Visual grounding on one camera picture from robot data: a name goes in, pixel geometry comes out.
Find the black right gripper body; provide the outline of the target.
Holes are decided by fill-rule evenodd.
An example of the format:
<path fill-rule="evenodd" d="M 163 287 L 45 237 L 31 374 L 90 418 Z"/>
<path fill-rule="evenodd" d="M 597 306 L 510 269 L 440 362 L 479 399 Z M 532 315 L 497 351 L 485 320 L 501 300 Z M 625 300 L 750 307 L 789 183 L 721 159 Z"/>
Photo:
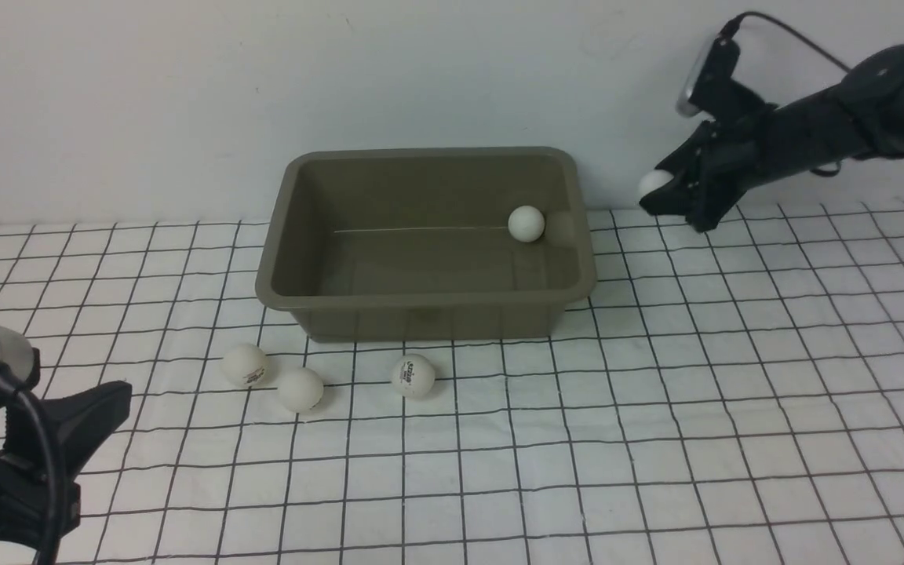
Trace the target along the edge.
<path fill-rule="evenodd" d="M 735 124 L 701 122 L 683 144 L 686 209 L 729 209 L 751 189 L 782 179 L 782 113 Z"/>

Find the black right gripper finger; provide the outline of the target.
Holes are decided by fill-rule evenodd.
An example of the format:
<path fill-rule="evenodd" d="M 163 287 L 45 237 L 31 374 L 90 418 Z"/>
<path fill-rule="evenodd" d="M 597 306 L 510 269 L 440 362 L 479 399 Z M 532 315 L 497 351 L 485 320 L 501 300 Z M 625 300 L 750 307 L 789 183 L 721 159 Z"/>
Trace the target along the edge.
<path fill-rule="evenodd" d="M 743 192 L 729 183 L 704 179 L 699 188 L 661 188 L 639 199 L 639 207 L 651 216 L 680 216 L 698 233 L 717 228 Z"/>
<path fill-rule="evenodd" d="M 656 170 L 665 171 L 659 188 L 678 189 L 699 188 L 701 182 L 701 160 L 704 151 L 703 140 L 686 140 L 670 155 L 656 165 Z"/>

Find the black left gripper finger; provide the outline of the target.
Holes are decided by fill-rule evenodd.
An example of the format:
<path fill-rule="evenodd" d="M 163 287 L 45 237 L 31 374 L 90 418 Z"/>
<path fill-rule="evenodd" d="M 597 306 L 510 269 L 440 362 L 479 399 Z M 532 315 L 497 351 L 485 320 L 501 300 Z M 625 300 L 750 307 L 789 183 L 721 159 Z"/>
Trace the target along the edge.
<path fill-rule="evenodd" d="M 29 401 L 9 408 L 9 458 L 29 471 L 46 472 L 42 439 L 48 434 L 58 446 L 58 468 L 74 479 L 126 421 L 132 392 L 128 382 L 115 381 L 64 398 L 26 394 Z"/>

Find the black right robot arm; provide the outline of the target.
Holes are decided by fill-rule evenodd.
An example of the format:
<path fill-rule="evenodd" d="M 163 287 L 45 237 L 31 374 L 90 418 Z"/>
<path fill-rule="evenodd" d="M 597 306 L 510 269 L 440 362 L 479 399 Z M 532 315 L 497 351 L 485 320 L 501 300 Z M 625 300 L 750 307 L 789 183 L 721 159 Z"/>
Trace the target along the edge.
<path fill-rule="evenodd" d="M 736 82 L 739 54 L 717 37 L 698 58 L 678 108 L 708 118 L 657 164 L 665 183 L 643 193 L 643 211 L 707 232 L 751 189 L 846 159 L 904 159 L 904 44 L 786 106 Z"/>

